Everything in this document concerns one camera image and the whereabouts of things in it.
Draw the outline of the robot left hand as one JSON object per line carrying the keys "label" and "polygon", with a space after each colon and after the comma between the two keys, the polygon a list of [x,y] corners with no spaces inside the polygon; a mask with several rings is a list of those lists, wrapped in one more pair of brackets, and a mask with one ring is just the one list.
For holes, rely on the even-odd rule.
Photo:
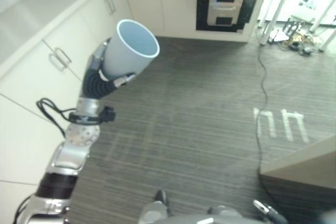
{"label": "robot left hand", "polygon": [[104,54],[110,43],[111,37],[103,41],[99,47],[89,57],[83,75],[81,85],[80,97],[87,99],[100,100],[109,94],[113,93],[116,89],[126,85],[136,77],[136,73],[127,73],[114,79],[106,80],[100,75],[102,72],[102,64],[104,61]]}

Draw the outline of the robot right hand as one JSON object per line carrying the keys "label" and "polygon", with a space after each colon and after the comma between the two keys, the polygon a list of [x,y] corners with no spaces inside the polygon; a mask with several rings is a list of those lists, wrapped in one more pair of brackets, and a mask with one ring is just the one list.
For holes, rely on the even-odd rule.
{"label": "robot right hand", "polygon": [[253,205],[269,222],[276,224],[288,223],[287,219],[270,205],[263,203],[257,199],[253,200]]}

